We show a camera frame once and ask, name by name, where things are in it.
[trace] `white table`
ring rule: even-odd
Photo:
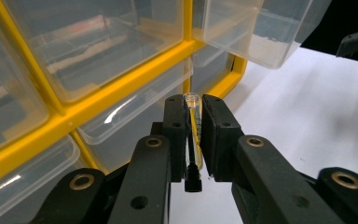
[[[278,70],[249,63],[225,102],[245,134],[266,137],[298,171],[358,173],[358,62],[298,49]],[[171,223],[242,223],[231,185],[201,173],[202,193],[172,184]]]

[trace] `white surface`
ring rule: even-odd
[[[269,139],[298,171],[358,173],[358,62],[298,49],[279,70],[249,63],[225,101],[245,134]],[[172,184],[171,223],[242,223],[230,185],[202,172],[202,193]]]

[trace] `clear plastic bin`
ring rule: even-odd
[[[264,0],[246,58],[279,68],[318,26],[331,0]]]
[[[183,38],[183,0],[4,0],[46,76],[74,101]]]
[[[330,2],[195,0],[193,33],[219,49],[278,68],[316,28]]]
[[[43,201],[69,172],[84,167],[69,136],[0,180],[0,223],[29,223]]]
[[[137,92],[90,120],[78,130],[89,150],[109,172],[131,159],[138,140],[150,134],[152,123],[163,120],[164,101],[181,94],[187,61],[155,78]]]
[[[231,72],[234,56],[222,49],[205,46],[191,55],[194,65],[191,91],[198,95],[206,93],[221,77]]]
[[[0,146],[42,124],[48,112],[0,39]]]

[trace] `transparent plastic drawer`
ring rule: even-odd
[[[316,28],[330,2],[195,0],[193,36],[249,61],[278,68]]]
[[[331,0],[264,0],[246,58],[269,68],[284,61],[318,26]]]
[[[34,129],[48,117],[26,77],[27,72],[15,60],[0,39],[0,146]]]
[[[222,49],[206,46],[193,53],[191,60],[191,91],[202,95],[231,72],[234,56]]]
[[[183,0],[4,0],[62,100],[74,101],[183,37]]]
[[[69,136],[0,180],[0,223],[29,223],[60,179],[84,167]]]
[[[165,99],[182,93],[191,75],[186,70],[187,61],[177,64],[78,129],[105,169],[112,172],[131,159],[138,140],[162,121]]]

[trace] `yellow frame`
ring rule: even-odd
[[[0,28],[3,29],[5,36],[10,37],[10,43],[25,61],[31,73],[31,80],[38,87],[37,89],[43,96],[50,114],[48,121],[38,129],[0,148],[0,178],[41,153],[67,134],[71,134],[79,145],[82,160],[89,167],[102,169],[88,152],[76,128],[189,57],[193,52],[201,49],[205,44],[192,38],[191,22],[192,1],[184,0],[185,31],[184,39],[181,43],[130,70],[130,72],[101,87],[87,97],[68,105],[63,104],[58,99],[42,69],[36,62],[34,55],[22,38],[16,24],[0,0]],[[246,61],[235,57],[231,73],[225,76],[208,93],[224,97],[241,80],[245,67]],[[190,79],[184,83],[184,92],[189,91],[189,87]]]

